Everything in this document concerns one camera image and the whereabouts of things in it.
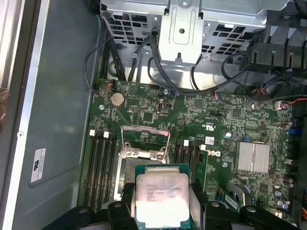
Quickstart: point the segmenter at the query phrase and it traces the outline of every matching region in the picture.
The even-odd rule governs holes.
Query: metal cpu lid
[[[136,218],[146,228],[179,228],[189,219],[189,177],[158,168],[136,179]]]

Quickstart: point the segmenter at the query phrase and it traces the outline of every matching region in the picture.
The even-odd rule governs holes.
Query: label sticker
[[[37,149],[34,155],[31,183],[42,179],[46,149]]]
[[[227,203],[229,203],[235,210],[237,210],[238,204],[233,199],[225,195],[225,201],[227,201]]]
[[[214,145],[214,137],[206,137],[205,138],[206,145]]]

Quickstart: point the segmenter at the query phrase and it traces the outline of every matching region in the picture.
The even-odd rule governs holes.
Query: aluminum heatsink
[[[270,146],[256,143],[238,142],[235,169],[252,173],[268,173]]]

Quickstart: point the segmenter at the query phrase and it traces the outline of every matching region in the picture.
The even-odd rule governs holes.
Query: green circuit board
[[[281,111],[274,109],[274,103],[250,103],[240,107],[225,105],[213,95],[182,96],[176,92],[163,93],[157,86],[117,81],[111,85],[110,80],[101,80],[100,94],[94,94],[89,116],[87,141],[85,146],[83,172],[79,192],[79,205],[89,205],[89,189],[104,187],[103,197],[95,205],[99,207],[103,201],[113,198],[117,156],[122,147],[121,126],[145,126],[170,132],[169,162],[176,163],[177,147],[184,141],[197,148],[198,155],[193,163],[194,182],[200,183],[211,200],[221,196],[227,183],[239,184],[250,191],[253,201],[261,200],[265,208],[277,208],[274,200],[275,192],[280,191],[288,197],[289,188],[282,185],[285,174],[286,146],[288,134],[280,128],[281,124],[291,118],[291,107]],[[123,105],[115,107],[110,98],[114,93],[124,97]],[[241,95],[222,94],[220,100],[229,103],[242,103]],[[96,148],[89,135],[109,132],[112,135],[114,153],[109,160],[96,163],[92,156]],[[125,139],[138,148],[158,149],[165,146],[165,138],[146,133],[127,135]],[[267,173],[254,173],[236,170],[236,156],[239,142],[259,143],[270,146],[269,166]],[[96,176],[90,170],[104,168]],[[108,174],[108,179],[101,177]]]

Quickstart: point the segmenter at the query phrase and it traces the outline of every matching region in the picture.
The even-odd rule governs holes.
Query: motherboard
[[[286,174],[290,106],[232,106],[245,97],[182,96],[125,81],[101,80],[100,90],[92,98],[78,205],[98,210],[120,198],[124,184],[134,182],[135,165],[188,163],[190,183],[201,185],[210,200],[234,210],[259,205],[291,220],[293,181]],[[125,147],[135,151],[121,157]]]

